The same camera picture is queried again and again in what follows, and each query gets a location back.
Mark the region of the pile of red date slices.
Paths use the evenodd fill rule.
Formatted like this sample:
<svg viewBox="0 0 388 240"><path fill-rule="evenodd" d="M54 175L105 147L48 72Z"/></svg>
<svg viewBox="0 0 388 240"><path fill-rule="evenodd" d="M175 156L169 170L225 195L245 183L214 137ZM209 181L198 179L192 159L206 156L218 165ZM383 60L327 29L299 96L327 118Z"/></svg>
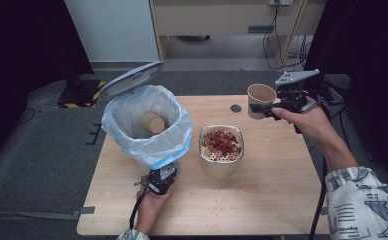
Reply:
<svg viewBox="0 0 388 240"><path fill-rule="evenodd" d="M238 138L231 132L211 130L200 140L201 153L210 161L235 161L243 148Z"/></svg>

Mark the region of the grey white pedal trash bin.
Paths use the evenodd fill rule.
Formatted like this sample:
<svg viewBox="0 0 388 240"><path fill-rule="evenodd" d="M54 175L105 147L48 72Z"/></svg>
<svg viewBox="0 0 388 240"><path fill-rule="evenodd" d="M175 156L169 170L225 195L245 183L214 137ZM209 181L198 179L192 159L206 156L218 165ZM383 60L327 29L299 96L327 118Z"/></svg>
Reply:
<svg viewBox="0 0 388 240"><path fill-rule="evenodd" d="M100 97L107 99L110 102L114 98L121 96L124 93L133 93L134 90L138 87L150 85L148 81L152 79L154 75L159 73L162 68L163 63L160 61L135 68L104 85L100 90ZM144 168L137 161L136 163L145 173L149 172L150 170L156 170Z"/></svg>

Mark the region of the white patterned sleeve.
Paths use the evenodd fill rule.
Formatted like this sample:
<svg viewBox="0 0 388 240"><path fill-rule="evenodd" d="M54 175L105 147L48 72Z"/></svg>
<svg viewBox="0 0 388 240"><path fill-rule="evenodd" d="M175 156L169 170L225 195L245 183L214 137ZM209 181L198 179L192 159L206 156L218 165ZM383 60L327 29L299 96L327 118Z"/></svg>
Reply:
<svg viewBox="0 0 388 240"><path fill-rule="evenodd" d="M362 166L328 173L331 240L388 240L388 184Z"/></svg>
<svg viewBox="0 0 388 240"><path fill-rule="evenodd" d="M127 229L121 233L116 240L150 240L150 237L142 231Z"/></svg>

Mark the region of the person's left hand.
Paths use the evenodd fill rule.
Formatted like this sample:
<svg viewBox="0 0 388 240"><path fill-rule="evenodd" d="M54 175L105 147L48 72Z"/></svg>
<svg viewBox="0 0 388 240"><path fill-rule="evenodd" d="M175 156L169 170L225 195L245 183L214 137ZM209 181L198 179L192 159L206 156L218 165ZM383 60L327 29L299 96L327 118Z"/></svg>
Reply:
<svg viewBox="0 0 388 240"><path fill-rule="evenodd" d="M141 187L137 192L137 196L143 196L143 200L138 207L135 229L150 234L165 204L173 196L173 189L170 188L164 195L156 195L149 193L145 187Z"/></svg>

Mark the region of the white cabinet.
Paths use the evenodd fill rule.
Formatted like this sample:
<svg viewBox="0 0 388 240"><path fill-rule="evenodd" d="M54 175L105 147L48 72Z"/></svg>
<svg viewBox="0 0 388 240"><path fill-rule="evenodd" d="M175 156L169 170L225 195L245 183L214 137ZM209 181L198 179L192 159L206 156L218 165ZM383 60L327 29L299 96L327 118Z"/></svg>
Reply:
<svg viewBox="0 0 388 240"><path fill-rule="evenodd" d="M91 62L159 59L149 0L65 0Z"/></svg>

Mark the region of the person's right hand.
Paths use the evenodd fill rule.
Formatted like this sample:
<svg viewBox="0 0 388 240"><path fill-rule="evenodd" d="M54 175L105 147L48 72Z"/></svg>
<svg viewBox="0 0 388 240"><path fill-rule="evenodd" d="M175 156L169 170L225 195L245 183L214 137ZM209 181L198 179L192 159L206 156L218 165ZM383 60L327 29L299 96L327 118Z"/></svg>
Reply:
<svg viewBox="0 0 388 240"><path fill-rule="evenodd" d="M304 113L293 113L279 107L272 107L271 111L276 116L297 126L320 150L334 145L339 139L320 106L314 105Z"/></svg>

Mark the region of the beige container with strainer insert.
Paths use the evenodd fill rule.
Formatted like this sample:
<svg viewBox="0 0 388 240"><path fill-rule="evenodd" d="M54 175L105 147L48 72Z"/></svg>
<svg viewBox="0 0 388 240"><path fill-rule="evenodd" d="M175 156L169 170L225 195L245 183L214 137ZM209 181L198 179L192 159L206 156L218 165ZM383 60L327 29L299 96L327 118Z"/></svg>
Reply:
<svg viewBox="0 0 388 240"><path fill-rule="evenodd" d="M201 147L200 147L200 140L201 137L204 136L207 132L211 130L223 130L233 133L239 140L241 147L243 148L241 152L241 156L235 160L235 161L225 161L225 162L216 162L216 161L210 161L208 160L202 153L201 153ZM203 172L213 178L213 179L226 179L233 175L238 166L240 165L241 159L244 156L244 140L241 131L230 125L209 125L204 127L199 135L199 152L200 152L200 166Z"/></svg>

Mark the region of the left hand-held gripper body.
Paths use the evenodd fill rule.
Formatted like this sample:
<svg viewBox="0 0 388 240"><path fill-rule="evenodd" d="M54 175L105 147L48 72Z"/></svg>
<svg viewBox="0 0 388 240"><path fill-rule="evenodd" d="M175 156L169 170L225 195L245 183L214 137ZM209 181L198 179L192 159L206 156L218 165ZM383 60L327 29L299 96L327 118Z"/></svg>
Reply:
<svg viewBox="0 0 388 240"><path fill-rule="evenodd" d="M178 164L170 163L160 169L150 170L136 185L144 186L144 191L149 189L156 195L165 195L177 175Z"/></svg>

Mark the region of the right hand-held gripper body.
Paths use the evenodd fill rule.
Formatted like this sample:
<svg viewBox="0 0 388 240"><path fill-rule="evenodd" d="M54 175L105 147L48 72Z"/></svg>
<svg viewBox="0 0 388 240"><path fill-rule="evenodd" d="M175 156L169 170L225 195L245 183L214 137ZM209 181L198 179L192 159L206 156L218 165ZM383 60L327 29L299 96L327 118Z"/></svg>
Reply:
<svg viewBox="0 0 388 240"><path fill-rule="evenodd" d="M306 112L315 103L315 100L309 101L306 92L302 90L305 80L319 74L318 69L310 71L285 71L276 81L277 97L280 99L282 107L291 112Z"/></svg>

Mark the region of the light wooden desk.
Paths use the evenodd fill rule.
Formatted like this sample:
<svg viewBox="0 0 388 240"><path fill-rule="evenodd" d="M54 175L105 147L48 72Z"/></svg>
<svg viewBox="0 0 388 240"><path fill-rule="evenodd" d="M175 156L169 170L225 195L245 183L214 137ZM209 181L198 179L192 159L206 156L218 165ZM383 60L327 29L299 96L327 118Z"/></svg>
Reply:
<svg viewBox="0 0 388 240"><path fill-rule="evenodd" d="M328 0L294 0L269 6L269 0L149 0L159 57L171 36L265 34L284 66L297 36L315 34Z"/></svg>

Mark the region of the brown paper cup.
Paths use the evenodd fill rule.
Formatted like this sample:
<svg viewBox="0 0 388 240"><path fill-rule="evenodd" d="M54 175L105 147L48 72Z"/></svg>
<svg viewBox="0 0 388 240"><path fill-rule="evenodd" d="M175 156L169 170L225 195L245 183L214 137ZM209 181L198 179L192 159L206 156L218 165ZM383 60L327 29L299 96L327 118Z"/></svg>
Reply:
<svg viewBox="0 0 388 240"><path fill-rule="evenodd" d="M252 84L247 89L248 95L248 115L256 120L263 119L265 115L263 113L254 113L251 104L269 105L272 104L276 98L276 92L268 85L264 84Z"/></svg>
<svg viewBox="0 0 388 240"><path fill-rule="evenodd" d="M166 128L164 119L153 112L145 112L140 118L141 127L153 134L159 134Z"/></svg>

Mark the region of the dark curtain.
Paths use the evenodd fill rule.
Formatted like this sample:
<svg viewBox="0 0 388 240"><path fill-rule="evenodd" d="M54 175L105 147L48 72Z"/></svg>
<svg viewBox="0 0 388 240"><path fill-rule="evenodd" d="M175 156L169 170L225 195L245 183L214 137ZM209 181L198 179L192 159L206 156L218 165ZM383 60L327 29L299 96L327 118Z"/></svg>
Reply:
<svg viewBox="0 0 388 240"><path fill-rule="evenodd" d="M0 149L29 94L62 80L60 66L93 72L64 0L0 0Z"/></svg>
<svg viewBox="0 0 388 240"><path fill-rule="evenodd" d="M388 0L327 0L306 68L350 77L347 100L388 168Z"/></svg>

